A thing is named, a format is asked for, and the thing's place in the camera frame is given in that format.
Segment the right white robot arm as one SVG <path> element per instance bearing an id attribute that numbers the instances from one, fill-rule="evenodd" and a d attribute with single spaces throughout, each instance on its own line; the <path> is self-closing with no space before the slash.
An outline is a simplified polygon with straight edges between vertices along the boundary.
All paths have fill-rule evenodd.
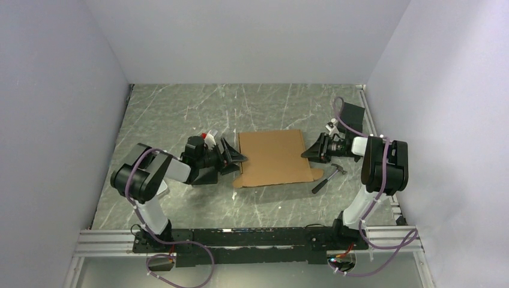
<path id="1" fill-rule="evenodd" d="M 378 136 L 340 138 L 321 133 L 301 157 L 315 163 L 329 163 L 333 157 L 362 161 L 362 186 L 352 203 L 340 213 L 342 226 L 331 232 L 331 242 L 345 249 L 354 241 L 352 230 L 361 230 L 371 212 L 387 198 L 403 191 L 409 180 L 409 146 L 401 140 Z"/>

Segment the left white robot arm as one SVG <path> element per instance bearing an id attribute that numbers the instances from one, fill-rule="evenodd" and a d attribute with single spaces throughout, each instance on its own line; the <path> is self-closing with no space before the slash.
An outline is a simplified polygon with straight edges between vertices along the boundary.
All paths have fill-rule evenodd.
<path id="1" fill-rule="evenodd" d="M 191 185 L 211 185 L 220 175 L 240 170 L 248 158 L 224 138 L 212 132 L 191 136 L 184 150 L 176 157 L 162 149 L 138 143 L 111 174 L 110 184 L 125 197 L 149 234 L 149 245 L 158 252 L 171 247 L 172 224 L 157 198 L 166 178 Z"/>

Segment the brown cardboard box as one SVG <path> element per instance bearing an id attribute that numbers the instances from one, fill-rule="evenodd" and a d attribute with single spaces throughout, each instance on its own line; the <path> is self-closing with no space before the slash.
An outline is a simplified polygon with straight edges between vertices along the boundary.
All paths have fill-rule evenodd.
<path id="1" fill-rule="evenodd" d="M 324 175 L 301 156 L 306 147 L 299 129 L 242 132 L 237 138 L 247 161 L 232 183 L 235 188 L 315 182 Z"/>

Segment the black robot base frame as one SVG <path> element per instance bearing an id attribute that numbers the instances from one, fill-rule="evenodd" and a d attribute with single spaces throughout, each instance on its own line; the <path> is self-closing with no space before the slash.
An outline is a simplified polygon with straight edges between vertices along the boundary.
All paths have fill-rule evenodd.
<path id="1" fill-rule="evenodd" d="M 216 263 L 324 264 L 330 251 L 354 246 L 332 227 L 310 225 L 286 228 L 173 229 L 177 245 L 162 244 L 143 230 L 132 230 L 135 254 L 171 254 L 176 267 Z"/>

